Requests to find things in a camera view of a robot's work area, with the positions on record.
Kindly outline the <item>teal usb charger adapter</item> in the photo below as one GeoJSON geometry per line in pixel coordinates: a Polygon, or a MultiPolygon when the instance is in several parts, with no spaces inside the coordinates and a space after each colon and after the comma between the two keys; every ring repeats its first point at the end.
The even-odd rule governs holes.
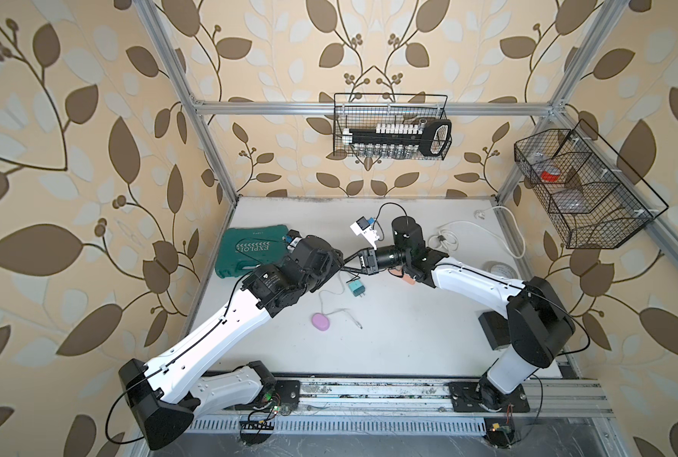
{"type": "Polygon", "coordinates": [[[365,285],[360,279],[348,281],[348,288],[354,297],[362,297],[365,295],[365,285]]]}

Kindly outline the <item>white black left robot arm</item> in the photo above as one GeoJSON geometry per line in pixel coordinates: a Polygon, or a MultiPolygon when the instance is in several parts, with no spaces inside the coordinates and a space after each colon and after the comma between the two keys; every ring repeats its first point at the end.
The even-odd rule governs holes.
{"type": "Polygon", "coordinates": [[[344,255],[324,239],[296,237],[281,261],[241,276],[228,302],[175,346],[146,362],[126,362],[119,370],[120,398],[148,448],[170,445],[200,414],[263,401],[275,386],[263,363],[217,376],[208,370],[251,331],[321,289],[344,264],[344,255]]]}

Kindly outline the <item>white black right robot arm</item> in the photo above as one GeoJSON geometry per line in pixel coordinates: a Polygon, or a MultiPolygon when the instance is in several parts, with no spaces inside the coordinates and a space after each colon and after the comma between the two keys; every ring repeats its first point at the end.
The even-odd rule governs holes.
{"type": "Polygon", "coordinates": [[[561,304],[547,280],[506,279],[472,268],[426,245],[422,228],[414,218],[400,216],[392,222],[393,244],[378,247],[376,220],[361,217],[350,225],[370,247],[360,249],[346,261],[358,259],[355,274],[373,275],[382,270],[401,270],[414,281],[434,289],[459,293],[496,312],[506,320],[510,344],[480,377],[473,392],[465,396],[493,412],[504,409],[521,384],[563,355],[576,322],[561,304]]]}

